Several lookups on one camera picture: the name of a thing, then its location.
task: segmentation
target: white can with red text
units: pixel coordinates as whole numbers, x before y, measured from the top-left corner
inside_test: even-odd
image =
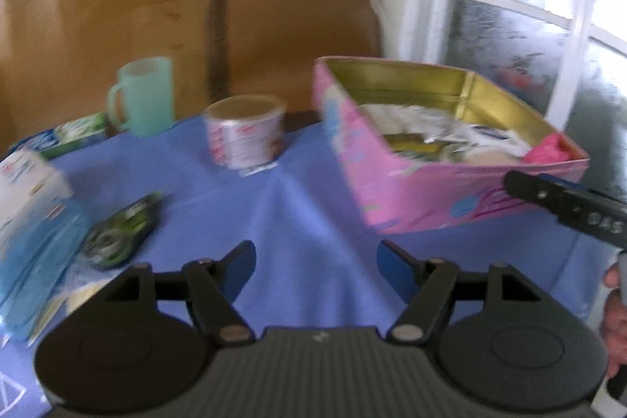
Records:
[[[242,94],[205,109],[213,161],[231,169],[266,165],[283,149],[285,102],[265,94]]]

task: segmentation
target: table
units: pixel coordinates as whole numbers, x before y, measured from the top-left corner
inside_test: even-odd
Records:
[[[149,192],[167,194],[162,224],[137,255],[155,271],[219,259],[252,240],[257,268],[235,306],[257,335],[267,325],[385,331],[404,305],[377,272],[381,236],[361,221],[321,125],[287,140],[276,168],[245,178],[211,162],[199,118],[147,139],[121,134],[53,163],[94,221]],[[390,238],[415,257],[444,257],[464,270],[513,264],[581,318],[613,254],[542,211]],[[185,317],[182,304],[162,309]],[[34,349],[9,342],[0,351],[2,418],[48,409],[31,368]]]

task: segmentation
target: ribbed black surface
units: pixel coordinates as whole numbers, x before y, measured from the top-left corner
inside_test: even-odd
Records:
[[[127,418],[514,418],[449,388],[419,349],[372,328],[269,329],[226,349],[181,397]],[[586,405],[535,418],[595,418]],[[49,418],[86,418],[56,409]]]

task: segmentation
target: finger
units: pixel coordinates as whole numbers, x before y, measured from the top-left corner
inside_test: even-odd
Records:
[[[617,373],[618,369],[620,369],[620,364],[614,361],[610,361],[607,366],[607,378],[612,379]]]
[[[618,289],[609,293],[605,302],[603,326],[612,331],[626,333],[627,308],[623,305],[621,293]]]
[[[603,340],[609,358],[620,364],[627,364],[627,338],[614,331],[604,331]]]
[[[603,283],[610,289],[614,289],[621,284],[621,274],[618,270],[618,264],[613,264],[609,270],[606,271]]]

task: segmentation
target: green correction tape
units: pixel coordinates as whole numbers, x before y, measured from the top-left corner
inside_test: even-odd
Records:
[[[155,192],[94,225],[81,253],[102,270],[127,262],[159,222],[162,194]]]

